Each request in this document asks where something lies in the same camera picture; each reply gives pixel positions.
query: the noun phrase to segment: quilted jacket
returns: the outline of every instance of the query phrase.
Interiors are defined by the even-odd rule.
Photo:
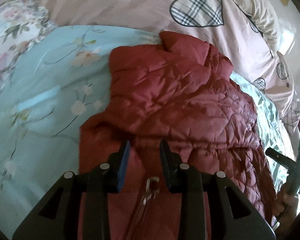
[[[81,127],[80,173],[105,162],[123,140],[131,142],[123,192],[108,197],[112,239],[135,230],[132,218],[152,176],[160,178],[160,193],[135,233],[142,236],[134,239],[177,239],[181,195],[165,187],[162,138],[199,171],[224,171],[270,223],[272,176],[256,133],[253,100],[229,79],[233,65],[215,46],[192,36],[161,32],[160,38],[161,45],[111,52],[110,103]]]

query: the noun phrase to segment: red fabric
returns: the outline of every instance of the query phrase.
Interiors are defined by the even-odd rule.
[[[185,34],[161,32],[162,45],[118,47],[110,55],[111,100],[81,127],[80,173],[131,142],[123,193],[109,196],[112,239],[122,239],[147,178],[162,186],[142,239],[176,239],[180,195],[167,192],[159,141],[201,172],[224,171],[268,222],[275,190],[256,134],[253,100],[229,80],[233,65],[218,49]]]

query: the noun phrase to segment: heart-patterned blanket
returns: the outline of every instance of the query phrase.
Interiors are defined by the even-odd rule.
[[[222,0],[175,0],[170,14],[177,23],[187,27],[224,25]]]

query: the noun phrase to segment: bed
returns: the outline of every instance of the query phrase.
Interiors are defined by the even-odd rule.
[[[161,30],[206,40],[228,56],[235,67],[231,79],[256,104],[263,148],[272,147],[294,158],[280,120],[290,107],[293,81],[283,93],[275,93],[282,86],[276,81],[277,66],[284,62],[273,57],[253,22],[233,0],[215,0],[220,13],[209,20],[199,19],[199,26],[193,25],[197,19],[189,22],[191,17],[180,24],[177,1],[41,0],[50,18],[59,26],[69,26],[57,28],[22,54],[0,93],[0,229],[9,238],[62,173],[78,172],[79,127],[109,103],[111,50],[157,44]],[[88,61],[78,54],[82,51]],[[275,81],[269,84],[274,85],[264,85],[263,80],[271,78]],[[279,80],[286,85],[288,78]],[[278,190],[287,173],[268,160]]]

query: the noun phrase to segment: red puffer jacket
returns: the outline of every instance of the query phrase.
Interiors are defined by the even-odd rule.
[[[81,127],[80,173],[131,142],[123,192],[109,195],[112,239],[122,239],[149,177],[161,178],[138,239],[177,239],[181,196],[162,177],[159,141],[199,171],[224,171],[268,222],[275,191],[256,134],[253,100],[229,79],[233,65],[189,35],[161,32],[162,45],[118,47],[110,55],[111,100]]]

